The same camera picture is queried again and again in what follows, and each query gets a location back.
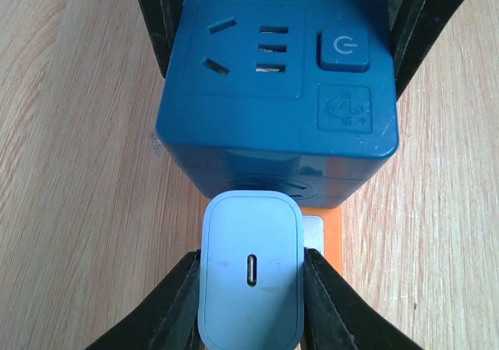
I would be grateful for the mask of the light blue usb charger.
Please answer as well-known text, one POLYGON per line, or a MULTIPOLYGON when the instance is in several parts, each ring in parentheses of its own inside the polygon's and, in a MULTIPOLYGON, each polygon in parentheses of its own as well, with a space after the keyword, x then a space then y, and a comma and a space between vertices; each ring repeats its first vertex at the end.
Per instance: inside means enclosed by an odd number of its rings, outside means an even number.
POLYGON ((275 191, 217 195, 203 217, 198 327, 208 349, 294 349, 304 327, 303 214, 275 191))

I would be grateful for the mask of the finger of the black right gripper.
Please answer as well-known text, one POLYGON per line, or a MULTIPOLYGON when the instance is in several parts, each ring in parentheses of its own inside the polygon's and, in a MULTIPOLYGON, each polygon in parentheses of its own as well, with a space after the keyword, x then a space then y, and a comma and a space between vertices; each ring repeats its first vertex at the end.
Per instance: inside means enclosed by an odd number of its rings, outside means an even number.
POLYGON ((183 0, 138 0, 138 2, 161 75, 165 77, 183 0))
POLYGON ((388 0, 398 97, 401 97, 441 31, 464 1, 388 0))

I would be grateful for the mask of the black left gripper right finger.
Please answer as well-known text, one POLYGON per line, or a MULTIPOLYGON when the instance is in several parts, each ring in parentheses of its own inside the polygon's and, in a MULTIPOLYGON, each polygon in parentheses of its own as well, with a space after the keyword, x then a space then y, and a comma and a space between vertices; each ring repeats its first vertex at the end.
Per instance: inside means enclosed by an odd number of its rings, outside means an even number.
POLYGON ((305 349, 419 349, 315 249, 303 264, 305 349))

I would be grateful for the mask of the dark blue cube socket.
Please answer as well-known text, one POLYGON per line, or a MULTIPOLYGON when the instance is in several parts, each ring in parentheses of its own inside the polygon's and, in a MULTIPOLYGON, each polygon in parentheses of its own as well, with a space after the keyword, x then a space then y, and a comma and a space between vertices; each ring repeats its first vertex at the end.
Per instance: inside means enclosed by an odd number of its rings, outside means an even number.
POLYGON ((388 0, 183 0, 157 136, 206 197, 338 207, 398 148, 388 0))

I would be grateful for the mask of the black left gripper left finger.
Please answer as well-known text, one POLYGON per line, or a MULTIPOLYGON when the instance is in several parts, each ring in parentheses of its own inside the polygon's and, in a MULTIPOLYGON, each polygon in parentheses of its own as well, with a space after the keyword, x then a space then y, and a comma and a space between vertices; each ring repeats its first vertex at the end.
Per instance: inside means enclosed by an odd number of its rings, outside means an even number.
POLYGON ((188 252, 124 319, 89 349, 201 349, 200 251, 188 252))

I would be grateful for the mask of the orange power strip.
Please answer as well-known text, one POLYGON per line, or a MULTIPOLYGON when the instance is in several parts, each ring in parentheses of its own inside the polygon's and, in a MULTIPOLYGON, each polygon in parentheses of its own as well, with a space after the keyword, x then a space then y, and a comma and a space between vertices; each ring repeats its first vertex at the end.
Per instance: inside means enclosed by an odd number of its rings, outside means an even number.
POLYGON ((304 246, 316 249, 340 275, 343 275, 341 208, 302 207, 301 211, 304 246))

